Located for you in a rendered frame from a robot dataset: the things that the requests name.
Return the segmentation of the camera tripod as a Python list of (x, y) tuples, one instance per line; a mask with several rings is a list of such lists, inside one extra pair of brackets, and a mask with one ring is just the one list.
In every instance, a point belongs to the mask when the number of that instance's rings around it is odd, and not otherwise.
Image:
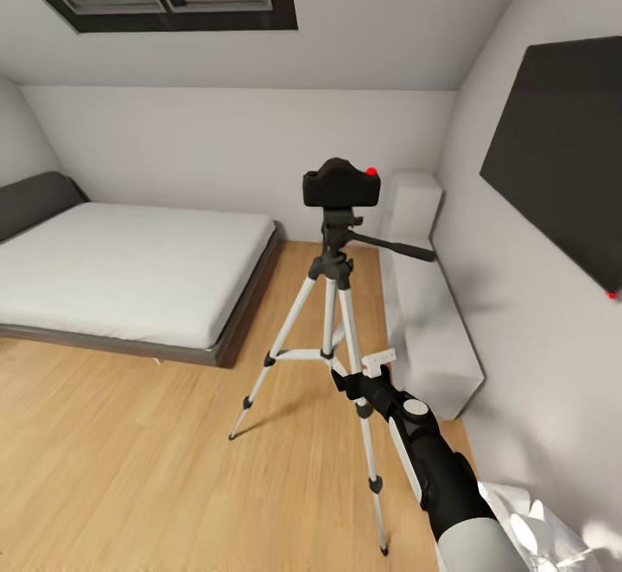
[[(304, 284), (292, 309), (284, 322), (280, 333), (278, 334), (275, 344), (271, 351), (268, 351), (264, 363), (263, 370), (251, 391), (251, 394), (244, 398), (243, 405), (244, 411), (241, 417), (237, 421), (229, 439), (233, 440), (234, 435), (238, 429), (238, 426), (242, 422), (245, 413), (252, 406), (254, 397), (257, 391), (264, 381), (264, 377), (271, 366), (278, 360), (323, 360), (328, 364), (330, 369), (334, 369), (342, 377), (347, 377), (348, 373), (342, 366), (342, 364), (335, 357), (335, 352), (340, 346), (340, 342), (346, 336), (347, 347), (351, 362), (352, 374), (360, 373), (363, 371), (363, 366), (360, 363), (359, 346), (356, 335), (355, 320), (352, 310), (352, 299), (350, 292), (349, 276), (353, 269), (353, 258), (348, 259), (347, 255), (339, 249), (343, 248), (348, 241), (353, 239), (365, 242), (372, 245), (388, 248), (394, 252), (421, 259), (427, 262), (434, 262), (436, 260), (436, 254), (434, 250), (427, 250), (413, 245), (406, 245), (401, 243), (391, 243), (377, 238), (371, 238), (365, 235), (355, 233), (352, 230), (348, 230), (348, 226), (354, 227), (361, 226), (363, 223), (363, 216), (357, 218), (353, 215), (352, 207), (323, 207), (323, 224), (321, 232), (323, 233), (323, 247), (320, 257), (315, 257), (313, 263), (307, 273)], [(325, 303), (325, 320), (324, 320), (324, 338), (322, 349), (293, 349), (282, 350), (283, 342), (295, 321), (296, 316), (301, 310), (302, 304), (305, 302), (308, 293), (312, 289), (315, 280), (318, 280), (319, 274), (325, 274), (327, 279), (326, 287), (326, 303)], [(335, 316), (335, 304), (337, 289), (339, 289), (340, 303), (343, 314), (343, 320), (339, 324), (336, 331), (333, 331), (334, 316)], [(378, 521), (378, 532), (380, 536), (381, 552), (384, 556), (389, 555), (387, 545), (384, 538), (384, 527), (382, 521), (382, 515), (380, 510), (378, 494), (383, 488), (383, 479), (376, 475), (375, 465), (373, 460), (373, 452), (371, 446), (371, 436), (369, 430), (368, 417), (373, 414), (374, 408), (364, 398), (358, 398), (353, 400), (356, 405), (356, 412), (361, 418), (361, 425), (363, 430), (363, 436), (365, 440), (365, 452), (367, 457), (369, 475), (368, 481), (370, 483), (370, 489), (373, 492), (374, 504)]]

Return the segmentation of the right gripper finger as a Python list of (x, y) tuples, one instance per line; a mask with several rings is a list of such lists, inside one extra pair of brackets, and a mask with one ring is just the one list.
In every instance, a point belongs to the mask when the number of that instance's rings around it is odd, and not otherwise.
[(341, 375), (339, 375), (333, 368), (331, 370), (332, 373), (332, 377), (334, 380), (334, 383), (337, 386), (337, 389), (339, 392), (341, 391), (345, 391), (346, 390), (346, 377), (342, 377)]

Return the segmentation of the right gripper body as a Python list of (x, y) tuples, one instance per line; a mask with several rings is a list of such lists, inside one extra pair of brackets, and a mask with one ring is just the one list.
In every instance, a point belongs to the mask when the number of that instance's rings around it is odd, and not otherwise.
[(391, 372), (389, 365), (383, 364), (380, 368), (382, 370), (382, 375), (375, 378), (368, 377), (368, 375), (364, 375), (363, 372), (354, 373), (354, 375), (347, 375), (347, 398), (352, 401), (364, 397), (376, 410), (375, 398), (377, 394), (387, 386), (395, 387), (391, 384)]

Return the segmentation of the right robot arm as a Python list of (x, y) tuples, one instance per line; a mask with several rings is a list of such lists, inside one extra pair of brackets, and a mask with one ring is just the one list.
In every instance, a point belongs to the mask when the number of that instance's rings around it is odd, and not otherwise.
[(429, 406), (391, 384), (393, 349), (364, 356), (360, 373), (342, 377), (339, 392), (364, 397), (390, 426), (409, 482), (429, 522), (447, 572), (531, 572), (479, 492), (467, 458), (453, 453)]

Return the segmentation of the digital camera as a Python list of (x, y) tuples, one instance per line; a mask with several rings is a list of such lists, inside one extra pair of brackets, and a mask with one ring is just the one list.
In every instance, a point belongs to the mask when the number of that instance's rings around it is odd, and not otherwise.
[(321, 169), (303, 176), (303, 205), (307, 207), (376, 207), (381, 180), (377, 170), (354, 168), (349, 160), (331, 158)]

